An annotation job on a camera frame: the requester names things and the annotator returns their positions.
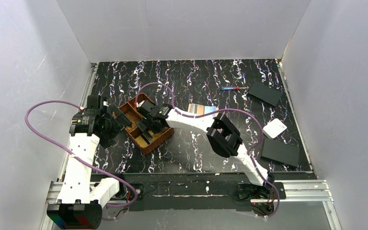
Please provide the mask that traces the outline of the orange card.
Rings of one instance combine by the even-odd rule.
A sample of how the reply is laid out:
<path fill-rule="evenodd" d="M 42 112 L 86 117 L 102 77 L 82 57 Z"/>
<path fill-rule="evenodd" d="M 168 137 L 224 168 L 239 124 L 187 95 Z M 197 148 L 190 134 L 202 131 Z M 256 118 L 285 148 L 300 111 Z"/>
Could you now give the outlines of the orange card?
<path fill-rule="evenodd" d="M 203 115 L 204 114 L 204 106 L 199 104 L 189 104 L 188 112 L 196 115 Z"/>

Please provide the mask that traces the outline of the aluminium frame rail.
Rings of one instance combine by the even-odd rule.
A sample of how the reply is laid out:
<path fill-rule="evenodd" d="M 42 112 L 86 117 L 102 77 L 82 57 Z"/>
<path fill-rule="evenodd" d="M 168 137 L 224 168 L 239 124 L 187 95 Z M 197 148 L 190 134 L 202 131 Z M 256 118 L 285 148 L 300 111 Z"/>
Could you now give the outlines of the aluminium frame rail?
<path fill-rule="evenodd" d="M 334 199 L 326 180 L 280 180 L 285 192 L 285 202 L 322 202 L 332 230 L 342 230 L 334 208 Z M 62 187 L 62 182 L 51 182 L 46 203 L 55 201 Z M 40 230 L 52 230 L 53 221 L 44 217 Z"/>

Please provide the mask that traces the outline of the black flat box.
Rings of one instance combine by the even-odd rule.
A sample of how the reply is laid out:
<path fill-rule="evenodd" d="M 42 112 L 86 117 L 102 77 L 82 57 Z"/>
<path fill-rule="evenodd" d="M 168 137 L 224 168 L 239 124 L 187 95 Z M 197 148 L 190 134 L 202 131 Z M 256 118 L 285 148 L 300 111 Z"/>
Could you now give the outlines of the black flat box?
<path fill-rule="evenodd" d="M 297 168 L 299 164 L 299 147 L 265 138 L 261 158 Z"/>
<path fill-rule="evenodd" d="M 282 96 L 281 91 L 270 88 L 269 86 L 266 86 L 260 82 L 254 83 L 248 89 L 248 94 L 272 106 L 276 106 Z"/>

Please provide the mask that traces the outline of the blue red screwdriver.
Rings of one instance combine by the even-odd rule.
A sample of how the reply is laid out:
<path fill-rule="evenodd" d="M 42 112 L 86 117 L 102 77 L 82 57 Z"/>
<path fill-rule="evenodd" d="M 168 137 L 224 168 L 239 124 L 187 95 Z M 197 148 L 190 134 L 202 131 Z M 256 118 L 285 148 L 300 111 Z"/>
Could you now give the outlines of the blue red screwdriver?
<path fill-rule="evenodd" d="M 237 90 L 248 90 L 248 87 L 234 87 L 234 86 L 228 86 L 228 87 L 221 87 L 221 91 L 237 91 Z"/>

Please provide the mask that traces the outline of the black flat box near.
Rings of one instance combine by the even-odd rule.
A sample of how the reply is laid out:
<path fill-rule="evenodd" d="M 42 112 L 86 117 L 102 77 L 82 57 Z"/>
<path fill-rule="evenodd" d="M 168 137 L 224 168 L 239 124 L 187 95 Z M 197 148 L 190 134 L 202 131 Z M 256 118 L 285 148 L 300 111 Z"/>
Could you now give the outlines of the black flat box near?
<path fill-rule="evenodd" d="M 299 147 L 265 138 L 261 158 L 297 168 L 299 164 Z"/>

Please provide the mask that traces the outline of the black flat box far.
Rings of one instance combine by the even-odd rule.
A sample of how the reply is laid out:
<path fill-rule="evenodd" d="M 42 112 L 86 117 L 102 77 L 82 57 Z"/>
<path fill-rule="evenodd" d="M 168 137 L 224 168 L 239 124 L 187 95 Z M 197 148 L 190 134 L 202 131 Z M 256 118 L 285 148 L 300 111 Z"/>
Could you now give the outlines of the black flat box far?
<path fill-rule="evenodd" d="M 270 88 L 269 86 L 266 86 L 260 82 L 254 83 L 248 89 L 248 94 L 272 106 L 276 106 L 282 96 L 281 91 Z"/>

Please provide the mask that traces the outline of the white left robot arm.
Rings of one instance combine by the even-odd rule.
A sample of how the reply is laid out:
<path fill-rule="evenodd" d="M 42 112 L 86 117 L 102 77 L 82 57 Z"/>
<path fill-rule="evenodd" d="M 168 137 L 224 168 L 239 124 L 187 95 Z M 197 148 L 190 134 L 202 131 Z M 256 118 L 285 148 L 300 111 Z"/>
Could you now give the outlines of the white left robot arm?
<path fill-rule="evenodd" d="M 105 96 L 89 95 L 87 106 L 73 116 L 69 129 L 73 154 L 57 200 L 46 211 L 60 229 L 98 229 L 103 208 L 119 192 L 120 182 L 106 177 L 91 189 L 93 158 L 98 146 L 113 146 L 116 136 L 129 126 L 131 121 Z"/>

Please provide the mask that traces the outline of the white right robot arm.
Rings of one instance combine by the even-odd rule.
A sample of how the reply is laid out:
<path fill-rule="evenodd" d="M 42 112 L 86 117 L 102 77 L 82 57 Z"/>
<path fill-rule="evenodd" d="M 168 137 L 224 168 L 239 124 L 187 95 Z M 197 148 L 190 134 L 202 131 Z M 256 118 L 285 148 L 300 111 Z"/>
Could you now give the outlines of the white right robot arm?
<path fill-rule="evenodd" d="M 170 104 L 159 107 L 148 100 L 135 103 L 135 107 L 151 131 L 158 133 L 170 127 L 200 134 L 217 155 L 238 163 L 252 185 L 267 191 L 272 188 L 274 179 L 257 162 L 253 152 L 247 150 L 238 128 L 225 115 L 226 109 L 197 115 L 173 108 Z"/>

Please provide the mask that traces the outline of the white small box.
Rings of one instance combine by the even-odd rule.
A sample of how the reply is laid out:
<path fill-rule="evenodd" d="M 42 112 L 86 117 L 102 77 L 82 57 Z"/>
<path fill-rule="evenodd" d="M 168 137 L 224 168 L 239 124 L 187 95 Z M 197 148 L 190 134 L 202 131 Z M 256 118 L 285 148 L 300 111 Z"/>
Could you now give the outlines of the white small box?
<path fill-rule="evenodd" d="M 282 134 L 287 129 L 287 126 L 278 118 L 268 122 L 263 127 L 263 133 L 270 139 L 275 139 L 277 136 Z"/>

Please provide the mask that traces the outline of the brown woven basket card holder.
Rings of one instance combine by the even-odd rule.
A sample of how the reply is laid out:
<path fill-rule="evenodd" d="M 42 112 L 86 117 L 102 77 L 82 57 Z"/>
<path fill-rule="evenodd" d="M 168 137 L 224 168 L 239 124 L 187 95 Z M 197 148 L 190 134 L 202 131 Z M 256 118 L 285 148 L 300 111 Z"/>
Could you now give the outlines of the brown woven basket card holder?
<path fill-rule="evenodd" d="M 150 134 L 153 137 L 151 143 L 146 143 L 142 138 L 141 130 L 137 126 L 137 122 L 140 121 L 143 116 L 137 112 L 138 104 L 142 101 L 153 102 L 145 93 L 139 93 L 136 97 L 132 98 L 128 102 L 122 104 L 119 109 L 131 120 L 132 127 L 126 127 L 125 132 L 127 136 L 133 141 L 136 147 L 139 148 L 140 152 L 144 155 L 151 153 L 164 141 L 170 138 L 174 134 L 174 129 L 172 127 L 165 128 L 162 132 L 158 134 Z"/>

